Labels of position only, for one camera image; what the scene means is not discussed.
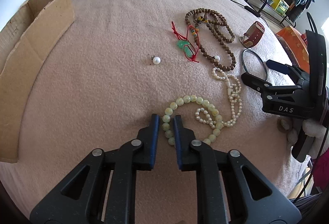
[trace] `orange patterned fabric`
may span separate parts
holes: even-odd
[[[284,38],[289,48],[296,56],[299,67],[307,73],[310,73],[307,46],[301,37],[301,33],[292,26],[287,26],[276,34]]]

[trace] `triangular cutout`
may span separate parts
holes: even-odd
[[[74,178],[70,180],[70,182],[60,193],[74,200],[78,200],[86,182],[89,170],[90,166],[85,166]]]
[[[243,166],[242,172],[246,178],[252,199],[258,201],[272,194],[271,189],[269,189],[264,182],[254,175],[248,167]]]

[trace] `pale green bead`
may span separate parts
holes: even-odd
[[[165,133],[164,133],[165,137],[166,138],[171,138],[174,136],[174,133],[171,131],[171,130],[167,130]]]
[[[203,100],[202,106],[208,108],[210,102],[208,100]]]
[[[191,102],[193,103],[196,102],[196,95],[191,95],[190,98],[191,98]]]
[[[208,110],[211,112],[213,110],[215,110],[215,105],[213,105],[212,103],[208,105]]]
[[[203,98],[202,97],[197,97],[196,98],[196,103],[197,104],[202,104],[203,103]]]
[[[186,95],[186,96],[183,97],[183,101],[184,101],[184,103],[190,103],[191,97]]]
[[[216,124],[216,128],[217,128],[217,129],[222,129],[223,126],[224,126],[224,125],[223,125],[221,122],[218,122],[218,123]]]
[[[166,110],[164,111],[164,113],[166,115],[172,115],[172,109],[168,107],[168,108],[166,108]]]
[[[162,124],[162,129],[163,129],[164,131],[167,131],[167,130],[170,129],[170,125],[169,125],[168,123],[163,123],[163,124]]]
[[[178,106],[182,106],[182,105],[184,104],[184,100],[183,100],[183,98],[178,98],[178,99],[176,100],[176,103],[177,103]]]
[[[213,116],[218,116],[218,115],[219,115],[219,111],[218,111],[217,109],[212,110],[211,114],[212,114]]]
[[[220,129],[214,129],[214,130],[213,130],[213,134],[214,134],[215,136],[218,136],[218,135],[220,134]]]
[[[211,142],[214,142],[216,140],[216,136],[214,134],[210,134],[208,136],[208,139],[211,141]]]
[[[169,138],[168,143],[170,145],[175,145],[175,138],[174,137]]]
[[[217,122],[222,122],[223,121],[223,117],[220,114],[217,115],[215,119],[216,119]]]
[[[170,122],[170,116],[168,116],[168,115],[165,114],[165,115],[162,117],[162,121],[165,122],[165,123],[169,123],[169,122]]]
[[[206,143],[206,144],[208,144],[208,145],[211,144],[211,141],[210,141],[210,139],[208,139],[208,138],[207,138],[207,139],[204,139],[203,142]]]
[[[172,103],[170,104],[170,108],[173,109],[173,110],[176,110],[177,107],[178,107],[178,105],[177,105],[177,103],[175,103],[175,102],[172,102]]]

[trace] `fleece fabric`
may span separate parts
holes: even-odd
[[[242,36],[263,21],[229,0],[72,0],[76,21],[46,59],[24,111],[19,135],[19,161],[0,164],[0,179],[17,207],[28,216],[32,208],[94,148],[119,148],[148,125],[151,114],[164,114],[172,101],[196,94],[231,118],[225,84],[211,78],[210,64],[199,52],[199,63],[188,61],[176,45],[177,31],[186,34],[185,15],[197,8],[224,15],[236,35],[229,44],[237,59],[232,72],[240,78]],[[265,26],[253,48],[264,60],[291,64],[272,31]],[[229,57],[206,26],[200,41],[209,54]],[[153,65],[150,55],[159,56]],[[245,55],[250,73],[264,78],[251,54]],[[274,85],[292,84],[274,71]],[[243,111],[235,126],[223,128],[212,143],[216,150],[238,149],[284,195],[288,195],[305,164],[287,147],[286,134],[277,129],[278,116],[262,112],[260,94],[242,84]],[[195,120],[195,103],[180,106],[185,127],[199,139],[212,133]],[[155,168],[137,173],[136,224],[196,223],[195,173],[180,172],[175,148],[160,130]]]

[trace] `white pearl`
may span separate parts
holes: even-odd
[[[174,133],[171,131],[171,130],[167,130],[165,133],[164,133],[165,137],[166,138],[171,138],[173,137]]]
[[[191,98],[191,102],[194,103],[196,101],[196,95],[191,95],[190,98]]]
[[[217,115],[219,114],[219,111],[218,111],[217,109],[215,109],[215,110],[213,110],[213,111],[211,112],[211,114],[212,114],[213,116],[217,116]]]
[[[211,142],[214,142],[216,140],[216,136],[214,134],[210,134],[208,136],[208,139],[211,141]]]
[[[153,58],[153,63],[154,63],[155,65],[160,64],[160,62],[161,62],[160,57],[154,57],[154,58]]]
[[[168,108],[166,108],[166,110],[164,111],[164,113],[166,115],[172,115],[172,109],[168,107]]]
[[[204,139],[203,142],[206,143],[206,144],[208,144],[208,145],[211,144],[211,141],[210,141],[210,139],[208,139],[208,138],[207,138],[207,139]]]
[[[213,134],[214,134],[215,136],[218,136],[218,135],[220,134],[220,130],[219,130],[219,129],[214,129],[214,130],[213,130]]]
[[[216,128],[219,129],[219,130],[221,130],[221,129],[223,128],[223,124],[222,124],[222,122],[218,122],[218,123],[216,124]]]
[[[170,145],[175,145],[175,138],[174,137],[169,138],[168,143]]]
[[[176,103],[177,103],[178,106],[182,106],[182,105],[184,104],[184,100],[183,100],[183,98],[178,98],[178,99],[176,100]]]
[[[175,103],[175,102],[172,102],[172,103],[170,104],[170,108],[173,109],[173,110],[176,110],[177,107],[178,107],[178,105],[177,105],[177,103]]]
[[[185,96],[183,97],[183,101],[184,101],[184,103],[190,103],[190,101],[191,101],[191,97],[188,96],[188,95],[185,95]]]
[[[196,103],[197,104],[202,104],[203,103],[203,98],[202,97],[197,97],[196,98]]]
[[[167,130],[170,129],[170,125],[169,125],[168,123],[163,123],[163,124],[162,124],[162,129],[163,129],[164,131],[167,131]]]
[[[208,110],[211,112],[212,110],[214,110],[215,109],[215,105],[213,105],[213,104],[209,104],[208,105]]]
[[[165,122],[165,123],[169,123],[169,122],[170,122],[170,116],[168,116],[168,115],[165,114],[165,115],[162,117],[162,121]]]

